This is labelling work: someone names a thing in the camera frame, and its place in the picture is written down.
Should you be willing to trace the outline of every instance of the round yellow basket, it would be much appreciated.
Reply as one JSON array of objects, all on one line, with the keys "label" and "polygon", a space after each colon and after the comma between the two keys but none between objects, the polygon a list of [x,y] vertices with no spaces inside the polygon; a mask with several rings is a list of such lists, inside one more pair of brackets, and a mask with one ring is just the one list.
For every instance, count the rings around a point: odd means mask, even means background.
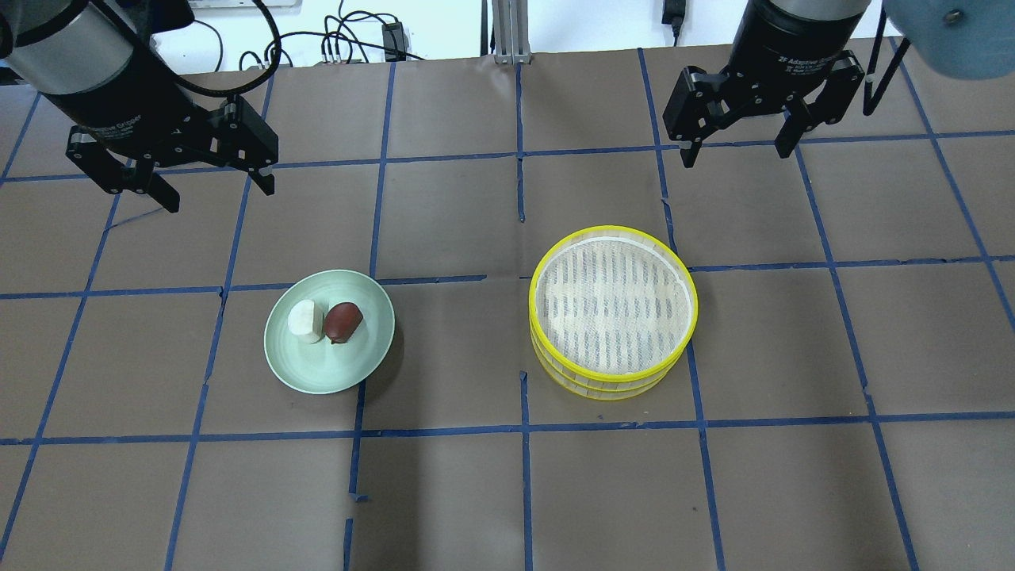
[{"label": "round yellow basket", "polygon": [[619,225],[558,241],[529,287],[540,364],[560,386],[596,401],[656,386],[687,347],[697,312],[694,282],[680,258],[652,235]]}]

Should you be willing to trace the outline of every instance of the white background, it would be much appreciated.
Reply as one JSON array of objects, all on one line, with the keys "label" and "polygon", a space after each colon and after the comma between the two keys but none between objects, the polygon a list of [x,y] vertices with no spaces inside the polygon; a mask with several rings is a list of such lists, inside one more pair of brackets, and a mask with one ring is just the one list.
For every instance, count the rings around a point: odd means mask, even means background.
[{"label": "white background", "polygon": [[[426,59],[479,55],[481,0],[346,0],[343,12],[363,9],[391,12],[405,23],[409,51]],[[687,0],[680,46],[730,44],[747,0]],[[877,28],[880,0],[873,0],[854,35],[870,38]],[[335,14],[338,0],[303,0],[293,8],[272,8],[281,32],[324,30],[324,16]],[[586,52],[673,45],[673,33],[660,23],[663,0],[529,0],[529,44],[536,52]],[[225,42],[223,70],[238,69],[240,54],[264,51],[271,33],[257,8],[197,9],[198,19],[214,25]],[[382,44],[377,21],[351,23],[360,40]],[[199,24],[158,34],[158,51],[180,73],[211,71],[218,59],[214,33]],[[321,39],[283,41],[296,66],[321,61]],[[367,50],[370,61],[383,61]],[[244,66],[253,59],[248,57]]]}]

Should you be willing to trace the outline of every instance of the robotic arm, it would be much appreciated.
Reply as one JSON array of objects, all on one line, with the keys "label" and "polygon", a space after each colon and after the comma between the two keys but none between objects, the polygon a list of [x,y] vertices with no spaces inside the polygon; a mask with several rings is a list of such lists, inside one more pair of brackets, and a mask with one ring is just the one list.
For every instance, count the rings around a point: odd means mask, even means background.
[{"label": "robotic arm", "polygon": [[[277,41],[271,14],[254,3]],[[241,93],[278,58],[234,89],[194,85],[148,47],[151,33],[193,21],[187,0],[0,0],[0,58],[74,120],[67,157],[110,194],[148,194],[176,212],[180,195],[154,168],[198,160],[245,170],[273,194],[278,136]],[[224,100],[209,111],[184,88]]]},{"label": "robotic arm", "polygon": [[[684,166],[694,165],[706,137],[745,117],[786,112],[775,137],[783,158],[805,132],[840,121],[865,78],[856,56],[843,48],[868,4],[870,0],[748,0],[727,66],[715,74],[684,68],[663,112],[667,134],[681,143]],[[946,75],[987,78],[1015,69],[1011,0],[884,0],[884,10],[908,39],[886,70],[878,93],[871,96],[868,83],[867,115],[877,105],[909,39],[924,59]],[[817,96],[808,102],[805,97],[818,87]]]}]

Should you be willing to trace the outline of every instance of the brown object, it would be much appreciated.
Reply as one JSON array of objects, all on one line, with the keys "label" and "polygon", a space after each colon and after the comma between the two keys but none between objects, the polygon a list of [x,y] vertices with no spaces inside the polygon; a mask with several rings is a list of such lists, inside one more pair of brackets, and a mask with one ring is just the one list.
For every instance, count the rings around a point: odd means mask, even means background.
[{"label": "brown object", "polygon": [[331,308],[324,317],[324,335],[332,345],[344,344],[363,320],[363,314],[356,304],[343,302]]}]

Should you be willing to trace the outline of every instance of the black plug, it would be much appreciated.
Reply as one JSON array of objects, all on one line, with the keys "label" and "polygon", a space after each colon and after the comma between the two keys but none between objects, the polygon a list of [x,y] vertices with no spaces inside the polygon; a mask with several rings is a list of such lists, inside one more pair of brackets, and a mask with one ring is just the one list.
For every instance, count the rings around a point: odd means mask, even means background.
[{"label": "black plug", "polygon": [[405,54],[409,49],[406,45],[405,27],[402,22],[383,24],[381,33],[384,35],[385,61],[405,61]]},{"label": "black plug", "polygon": [[663,23],[673,28],[673,45],[677,45],[680,27],[687,15],[687,0],[663,0]]}]

